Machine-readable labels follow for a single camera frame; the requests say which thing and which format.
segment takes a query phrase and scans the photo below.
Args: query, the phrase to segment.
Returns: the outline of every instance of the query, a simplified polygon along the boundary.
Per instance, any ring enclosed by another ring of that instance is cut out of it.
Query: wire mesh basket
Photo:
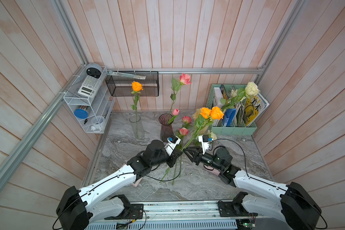
[[[120,71],[128,74],[146,76],[145,80],[138,80],[123,76],[106,76],[106,84],[111,96],[133,96],[132,82],[138,81],[142,84],[143,90],[140,96],[157,97],[159,95],[159,73],[157,71]]]
[[[76,110],[77,112],[82,111],[81,114],[84,117],[78,113],[75,114],[75,117],[83,128],[83,131],[89,133],[103,133],[105,131],[107,121],[115,103],[115,98],[110,101],[110,92],[107,91],[107,85],[103,83],[107,74],[106,67],[103,66],[102,69],[101,76],[95,86],[97,93],[94,97],[78,94],[79,88],[87,77],[85,67],[64,95],[64,100],[73,114],[75,114]]]
[[[102,66],[102,73],[101,73],[100,78],[98,79],[95,89],[100,88],[102,82],[105,80],[106,74],[107,74],[106,67]],[[97,94],[95,94],[94,97],[84,96],[78,93],[78,90],[81,87],[86,77],[87,77],[86,68],[83,68],[83,70],[80,72],[78,77],[74,80],[73,84],[69,87],[68,91],[64,95],[64,100],[67,104],[90,106],[93,100],[97,97],[99,92],[97,92]]]

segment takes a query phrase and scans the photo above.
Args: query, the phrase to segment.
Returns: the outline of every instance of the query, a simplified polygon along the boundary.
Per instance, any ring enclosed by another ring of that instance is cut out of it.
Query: orange rose
[[[209,108],[203,107],[200,109],[200,114],[202,115],[202,117],[204,118],[208,118],[208,116],[210,115],[211,110]]]
[[[224,114],[221,112],[221,109],[217,106],[212,108],[212,112],[211,112],[211,117],[214,120],[220,120],[222,119],[222,117],[224,116]]]
[[[133,81],[132,88],[136,92],[139,92],[139,91],[143,90],[142,85],[139,82],[137,82],[137,81]]]

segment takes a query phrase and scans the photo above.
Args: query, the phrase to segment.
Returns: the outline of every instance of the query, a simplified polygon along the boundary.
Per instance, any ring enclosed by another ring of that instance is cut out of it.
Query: black wire basket
[[[157,71],[119,71],[128,74],[136,74],[146,76],[146,79],[139,80],[123,76],[106,76],[106,84],[111,93],[111,96],[133,96],[132,82],[137,81],[142,84],[140,96],[157,97],[160,91],[159,73]]]

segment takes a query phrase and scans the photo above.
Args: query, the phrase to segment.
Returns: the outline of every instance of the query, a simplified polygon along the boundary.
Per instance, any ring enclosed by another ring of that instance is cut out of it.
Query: white wire shelf
[[[107,75],[106,67],[102,66],[102,73],[96,84],[96,89],[100,88],[102,82],[105,80]],[[97,98],[99,91],[94,97],[87,97],[78,94],[78,90],[82,85],[84,79],[87,77],[86,68],[84,67],[78,77],[74,80],[73,84],[69,87],[68,91],[64,95],[64,100],[68,105],[86,105],[90,106],[95,98]]]
[[[104,120],[100,129],[96,128],[96,129],[92,130],[92,126],[94,125],[93,124],[93,125],[89,125],[89,126],[84,127],[83,130],[87,133],[104,133],[107,121],[110,118],[110,114],[111,114],[111,111],[112,111],[114,104],[115,104],[115,98],[112,101],[108,101],[106,103],[103,114],[102,114],[102,117],[104,117],[105,120]]]
[[[115,103],[115,98],[110,101],[111,94],[108,92],[107,85],[102,85],[107,75],[106,67],[103,66],[102,69],[96,84],[98,91],[93,98],[78,94],[79,88],[87,77],[85,66],[64,95],[64,100],[73,114],[80,106],[87,106],[87,108],[83,108],[87,111],[87,118],[76,117],[83,131],[87,133],[103,133],[105,131]]]

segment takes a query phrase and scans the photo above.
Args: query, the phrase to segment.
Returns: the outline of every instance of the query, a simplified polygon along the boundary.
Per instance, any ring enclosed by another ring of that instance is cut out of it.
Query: vent grille
[[[143,221],[129,224],[128,229],[138,230]],[[235,219],[228,220],[176,220],[176,221],[147,221],[142,229],[175,229],[175,230],[209,230],[238,228]],[[96,222],[89,224],[86,230],[112,230],[116,229],[116,222]]]

